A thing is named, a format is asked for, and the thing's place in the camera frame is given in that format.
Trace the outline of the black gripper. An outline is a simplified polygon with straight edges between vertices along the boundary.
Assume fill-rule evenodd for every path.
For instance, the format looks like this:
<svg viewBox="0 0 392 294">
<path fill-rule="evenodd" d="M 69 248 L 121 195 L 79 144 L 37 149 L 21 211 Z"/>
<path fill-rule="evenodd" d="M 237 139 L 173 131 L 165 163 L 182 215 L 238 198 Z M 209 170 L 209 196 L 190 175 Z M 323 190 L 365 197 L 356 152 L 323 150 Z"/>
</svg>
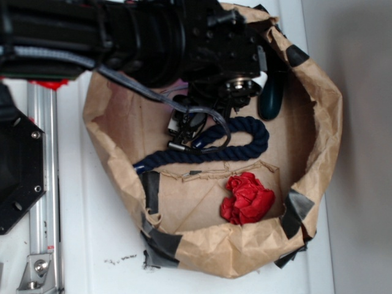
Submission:
<svg viewBox="0 0 392 294">
<path fill-rule="evenodd" d="M 254 79 L 266 72 L 263 39 L 238 10 L 218 1 L 183 1 L 186 50 L 181 79 L 191 98 L 222 115 L 260 95 Z"/>
</svg>

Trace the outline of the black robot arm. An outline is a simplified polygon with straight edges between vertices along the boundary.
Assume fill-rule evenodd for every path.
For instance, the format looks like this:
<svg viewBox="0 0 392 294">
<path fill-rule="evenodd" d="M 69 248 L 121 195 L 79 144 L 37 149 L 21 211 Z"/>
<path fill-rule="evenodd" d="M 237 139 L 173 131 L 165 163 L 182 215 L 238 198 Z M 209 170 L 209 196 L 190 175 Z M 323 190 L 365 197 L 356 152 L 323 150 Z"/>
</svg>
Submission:
<svg viewBox="0 0 392 294">
<path fill-rule="evenodd" d="M 99 66 L 148 88 L 182 80 L 219 111 L 261 93 L 262 38 L 217 1 L 2 1 L 1 75 L 77 78 Z"/>
</svg>

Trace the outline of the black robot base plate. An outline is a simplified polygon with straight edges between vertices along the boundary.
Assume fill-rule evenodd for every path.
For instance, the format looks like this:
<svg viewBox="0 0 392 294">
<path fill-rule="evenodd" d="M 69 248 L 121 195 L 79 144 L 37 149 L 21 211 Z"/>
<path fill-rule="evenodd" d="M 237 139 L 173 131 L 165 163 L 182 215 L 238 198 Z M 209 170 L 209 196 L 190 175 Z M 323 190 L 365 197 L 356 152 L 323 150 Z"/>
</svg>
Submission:
<svg viewBox="0 0 392 294">
<path fill-rule="evenodd" d="M 44 132 L 1 84 L 1 235 L 6 235 L 45 192 Z"/>
</svg>

